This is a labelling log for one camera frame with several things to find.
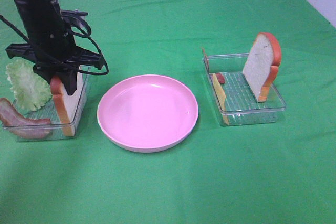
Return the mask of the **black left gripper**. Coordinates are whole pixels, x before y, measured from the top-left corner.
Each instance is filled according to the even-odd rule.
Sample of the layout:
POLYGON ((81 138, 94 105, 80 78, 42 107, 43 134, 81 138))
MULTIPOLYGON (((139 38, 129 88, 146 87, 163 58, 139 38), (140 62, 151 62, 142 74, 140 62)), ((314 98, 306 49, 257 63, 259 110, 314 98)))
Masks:
POLYGON ((68 95, 73 95, 77 89, 77 72, 89 75, 104 75, 104 72, 89 72, 80 70, 79 66, 91 66, 102 69, 105 66, 105 59, 102 54, 98 54, 87 49, 75 46, 70 52, 69 58, 59 60, 44 52, 41 48, 34 48, 29 43, 10 44, 6 48, 9 58, 20 57, 33 62, 34 73, 41 77, 56 77, 63 84, 68 95))

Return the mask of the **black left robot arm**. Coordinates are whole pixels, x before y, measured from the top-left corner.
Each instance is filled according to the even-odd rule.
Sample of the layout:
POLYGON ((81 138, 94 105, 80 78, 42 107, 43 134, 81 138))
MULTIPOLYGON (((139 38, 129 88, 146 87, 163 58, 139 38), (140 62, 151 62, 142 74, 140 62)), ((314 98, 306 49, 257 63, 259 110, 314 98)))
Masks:
POLYGON ((76 45, 75 37, 90 39, 91 28, 83 19, 86 12, 62 10, 58 0, 14 0, 26 33, 1 20, 25 41, 6 48, 9 58, 20 57, 34 63, 33 72, 48 83, 59 79, 68 95, 77 89, 81 65, 98 70, 108 65, 102 52, 92 52, 76 45))

